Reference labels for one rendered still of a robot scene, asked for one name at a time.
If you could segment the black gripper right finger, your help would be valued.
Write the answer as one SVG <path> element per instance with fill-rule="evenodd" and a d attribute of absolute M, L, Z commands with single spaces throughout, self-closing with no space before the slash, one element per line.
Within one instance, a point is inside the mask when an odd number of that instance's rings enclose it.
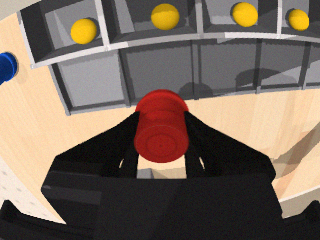
<path fill-rule="evenodd" d="M 269 156 L 208 126 L 189 111 L 184 111 L 184 118 L 190 138 L 184 154 L 186 178 L 265 173 L 273 182 L 276 171 Z"/>

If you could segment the yellow marble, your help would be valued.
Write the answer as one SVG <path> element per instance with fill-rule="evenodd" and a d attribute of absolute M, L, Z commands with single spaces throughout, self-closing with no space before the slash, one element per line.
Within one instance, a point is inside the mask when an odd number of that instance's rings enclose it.
<path fill-rule="evenodd" d="M 153 9 L 151 20 L 158 29 L 170 30 L 177 25 L 179 12 L 170 4 L 160 4 Z"/>
<path fill-rule="evenodd" d="M 304 31 L 309 26 L 307 14 L 299 9 L 295 9 L 289 14 L 289 23 L 297 31 Z"/>
<path fill-rule="evenodd" d="M 71 28 L 71 37 L 78 44 L 87 44 L 96 36 L 97 28 L 90 19 L 80 19 Z"/>
<path fill-rule="evenodd" d="M 250 27 L 256 23 L 258 13 L 255 7 L 250 3 L 241 2 L 234 7 L 233 18 L 240 26 Z"/>

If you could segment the blue plug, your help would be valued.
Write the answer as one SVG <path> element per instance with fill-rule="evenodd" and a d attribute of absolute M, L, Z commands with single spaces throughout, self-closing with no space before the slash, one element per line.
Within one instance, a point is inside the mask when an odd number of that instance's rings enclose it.
<path fill-rule="evenodd" d="M 10 81 L 17 71 L 17 61 L 15 57 L 9 53 L 0 53 L 0 85 Z"/>

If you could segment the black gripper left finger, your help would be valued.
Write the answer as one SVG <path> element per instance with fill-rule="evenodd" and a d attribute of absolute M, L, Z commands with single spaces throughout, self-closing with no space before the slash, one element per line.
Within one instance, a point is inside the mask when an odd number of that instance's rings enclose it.
<path fill-rule="evenodd" d="M 101 177 L 137 178 L 139 154 L 134 147 L 134 137 L 139 115 L 140 112 L 135 111 L 116 126 L 58 154 L 48 172 L 57 170 L 99 174 Z"/>

